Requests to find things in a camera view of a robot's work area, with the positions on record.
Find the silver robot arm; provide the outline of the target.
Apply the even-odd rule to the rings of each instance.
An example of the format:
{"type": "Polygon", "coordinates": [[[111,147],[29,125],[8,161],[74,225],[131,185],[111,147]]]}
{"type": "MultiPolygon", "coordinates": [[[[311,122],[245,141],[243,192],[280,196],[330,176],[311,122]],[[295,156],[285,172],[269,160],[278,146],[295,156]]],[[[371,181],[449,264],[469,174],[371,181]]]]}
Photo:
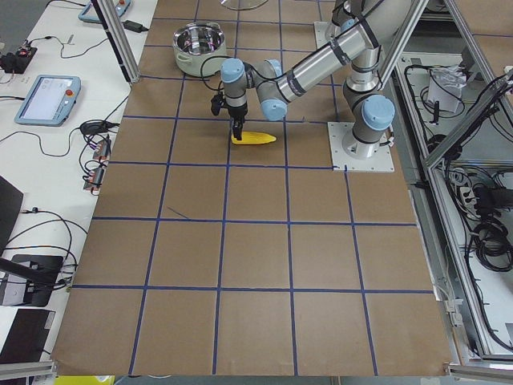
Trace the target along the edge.
{"type": "Polygon", "coordinates": [[[346,31],[358,32],[367,48],[373,47],[372,39],[368,34],[369,25],[366,21],[366,12],[370,9],[370,1],[349,0],[336,1],[331,24],[325,37],[329,45],[334,48],[341,41],[340,35],[346,31]]]}
{"type": "Polygon", "coordinates": [[[222,87],[212,97],[211,111],[227,109],[232,134],[243,139],[248,112],[246,91],[255,89],[269,121],[285,118],[288,105],[346,65],[351,73],[343,94],[353,113],[353,127],[342,148],[354,159],[366,160],[380,147],[395,115],[393,103],[379,93],[386,72],[397,62],[422,12],[424,1],[337,1],[325,34],[326,42],[286,72],[276,60],[251,65],[240,59],[222,62],[222,87]]]}

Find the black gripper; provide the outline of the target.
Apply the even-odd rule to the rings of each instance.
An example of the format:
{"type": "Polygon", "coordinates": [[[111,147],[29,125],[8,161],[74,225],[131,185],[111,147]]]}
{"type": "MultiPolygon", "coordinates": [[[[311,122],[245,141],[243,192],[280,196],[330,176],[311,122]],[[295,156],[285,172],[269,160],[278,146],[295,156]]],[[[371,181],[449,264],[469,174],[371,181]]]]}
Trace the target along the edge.
{"type": "Polygon", "coordinates": [[[235,140],[242,138],[244,128],[245,116],[247,115],[247,105],[233,107],[228,106],[228,113],[233,119],[232,123],[232,136],[235,140]]]}

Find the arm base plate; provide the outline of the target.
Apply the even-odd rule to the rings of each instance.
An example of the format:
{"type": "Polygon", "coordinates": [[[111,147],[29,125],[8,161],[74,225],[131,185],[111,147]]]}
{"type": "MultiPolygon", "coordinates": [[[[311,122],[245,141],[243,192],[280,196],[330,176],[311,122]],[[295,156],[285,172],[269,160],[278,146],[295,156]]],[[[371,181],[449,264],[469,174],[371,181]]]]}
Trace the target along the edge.
{"type": "Polygon", "coordinates": [[[366,48],[366,37],[355,21],[350,19],[341,26],[331,22],[315,22],[315,38],[318,55],[323,57],[336,56],[343,53],[351,59],[366,48]]]}
{"type": "Polygon", "coordinates": [[[332,169],[336,172],[394,172],[386,134],[377,143],[364,144],[353,136],[352,122],[328,122],[332,169]]]}

